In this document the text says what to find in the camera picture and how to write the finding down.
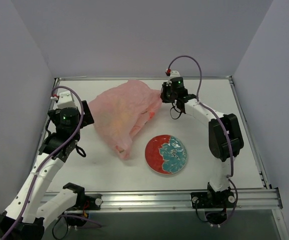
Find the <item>pink plastic bag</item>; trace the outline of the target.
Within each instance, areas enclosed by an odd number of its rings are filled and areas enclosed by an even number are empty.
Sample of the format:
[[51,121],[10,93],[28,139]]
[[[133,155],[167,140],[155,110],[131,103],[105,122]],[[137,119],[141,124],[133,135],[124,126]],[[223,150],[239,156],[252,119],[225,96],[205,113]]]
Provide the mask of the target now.
[[160,90],[133,79],[88,103],[97,134],[121,160],[129,158],[134,137],[161,106]]

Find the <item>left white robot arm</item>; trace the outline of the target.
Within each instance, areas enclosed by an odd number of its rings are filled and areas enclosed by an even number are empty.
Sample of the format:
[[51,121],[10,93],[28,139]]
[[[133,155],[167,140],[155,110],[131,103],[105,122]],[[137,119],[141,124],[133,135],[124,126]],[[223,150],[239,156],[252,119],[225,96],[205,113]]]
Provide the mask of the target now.
[[76,151],[83,158],[87,156],[78,146],[80,130],[95,121],[85,100],[80,106],[81,110],[72,105],[48,111],[56,131],[49,133],[42,142],[28,178],[11,204],[0,213],[2,240],[40,240],[50,223],[66,210],[100,209],[99,196],[87,196],[84,187],[71,182],[65,184],[52,200],[40,204],[71,152]]

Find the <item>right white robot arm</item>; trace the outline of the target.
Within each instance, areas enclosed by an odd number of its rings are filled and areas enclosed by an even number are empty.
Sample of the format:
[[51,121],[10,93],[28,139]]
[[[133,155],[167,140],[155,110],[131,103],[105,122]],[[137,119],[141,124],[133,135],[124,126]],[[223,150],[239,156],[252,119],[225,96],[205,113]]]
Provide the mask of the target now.
[[237,192],[231,182],[234,161],[244,147],[241,128],[235,114],[218,112],[198,100],[185,88],[181,76],[171,77],[161,87],[163,103],[171,103],[179,114],[187,114],[208,128],[208,147],[215,158],[214,168],[207,183],[206,195],[198,197],[198,206],[207,209],[234,208]]

